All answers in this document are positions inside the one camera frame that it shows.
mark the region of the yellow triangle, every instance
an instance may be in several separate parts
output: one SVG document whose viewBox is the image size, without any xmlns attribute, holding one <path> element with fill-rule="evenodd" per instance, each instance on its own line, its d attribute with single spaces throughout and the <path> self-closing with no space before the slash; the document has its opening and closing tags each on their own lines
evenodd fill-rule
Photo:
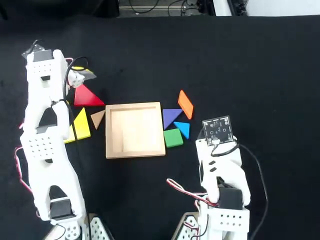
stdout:
<svg viewBox="0 0 320 240">
<path fill-rule="evenodd" d="M 76 116 L 74 120 L 74 127 L 75 127 L 76 137 L 78 140 L 91 137 L 85 108 L 82 108 L 78 116 Z M 75 140 L 76 139 L 75 139 L 74 131 L 71 125 L 69 129 L 69 138 L 67 140 L 64 140 L 64 143 L 65 144 L 71 143 L 71 142 L 74 142 Z"/>
</svg>

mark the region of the black circuit board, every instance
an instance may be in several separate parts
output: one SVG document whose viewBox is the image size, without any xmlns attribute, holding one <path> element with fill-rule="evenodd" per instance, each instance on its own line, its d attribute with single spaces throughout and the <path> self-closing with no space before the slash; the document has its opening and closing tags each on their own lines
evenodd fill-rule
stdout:
<svg viewBox="0 0 320 240">
<path fill-rule="evenodd" d="M 202 125 L 208 146 L 216 144 L 217 140 L 220 140 L 219 144 L 234 141 L 229 116 L 203 120 Z"/>
</svg>

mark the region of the robotic arm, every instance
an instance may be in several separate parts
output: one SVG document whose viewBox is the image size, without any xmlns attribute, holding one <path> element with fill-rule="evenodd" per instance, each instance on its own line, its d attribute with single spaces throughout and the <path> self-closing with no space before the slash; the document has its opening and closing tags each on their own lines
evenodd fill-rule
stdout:
<svg viewBox="0 0 320 240">
<path fill-rule="evenodd" d="M 188 192 L 167 179 L 172 187 L 194 197 L 198 209 L 182 217 L 172 240 L 247 240 L 250 211 L 245 207 L 250 204 L 251 193 L 230 118 L 205 120 L 202 124 L 195 145 L 200 184 L 206 192 Z"/>
<path fill-rule="evenodd" d="M 72 167 L 64 140 L 69 137 L 69 111 L 64 101 L 64 79 L 68 63 L 60 50 L 37 50 L 25 55 L 27 60 L 28 104 L 25 109 L 20 141 L 28 163 L 29 184 L 34 204 L 43 221 L 64 227 L 68 240 L 91 239 L 85 224 L 86 207 L 78 176 Z M 66 94 L 80 86 L 88 72 L 70 70 Z M 47 108 L 56 114 L 57 124 L 39 127 Z M 51 186 L 58 186 L 66 197 L 50 199 Z"/>
</svg>

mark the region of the black fabric background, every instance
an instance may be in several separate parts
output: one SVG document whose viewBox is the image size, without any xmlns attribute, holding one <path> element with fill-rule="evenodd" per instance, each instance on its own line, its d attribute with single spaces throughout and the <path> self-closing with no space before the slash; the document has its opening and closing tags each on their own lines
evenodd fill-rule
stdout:
<svg viewBox="0 0 320 240">
<path fill-rule="evenodd" d="M 320 17 L 179 17 L 0 23 L 0 213 L 2 239 L 42 239 L 19 184 L 13 148 L 20 144 L 28 88 L 21 53 L 34 39 L 65 57 L 87 56 L 97 79 L 86 82 L 106 104 L 161 102 L 176 108 L 180 89 L 194 104 L 190 140 L 166 156 L 105 158 L 105 124 L 67 145 L 86 206 L 116 240 L 168 240 L 193 199 L 166 184 L 201 191 L 195 139 L 201 120 L 230 115 L 233 133 L 259 158 L 270 207 L 256 239 L 316 239 L 319 198 Z M 101 110 L 87 107 L 87 114 Z M 81 108 L 74 108 L 77 115 Z M 187 121 L 183 115 L 180 121 Z M 251 191 L 251 229 L 264 195 L 257 166 L 241 151 Z"/>
</svg>

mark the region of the wooden frame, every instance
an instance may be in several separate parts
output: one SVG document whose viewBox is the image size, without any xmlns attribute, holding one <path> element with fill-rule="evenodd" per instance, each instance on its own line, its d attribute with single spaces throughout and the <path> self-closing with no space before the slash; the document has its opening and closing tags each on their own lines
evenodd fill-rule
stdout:
<svg viewBox="0 0 320 240">
<path fill-rule="evenodd" d="M 160 102 L 105 106 L 107 159 L 166 155 Z"/>
</svg>

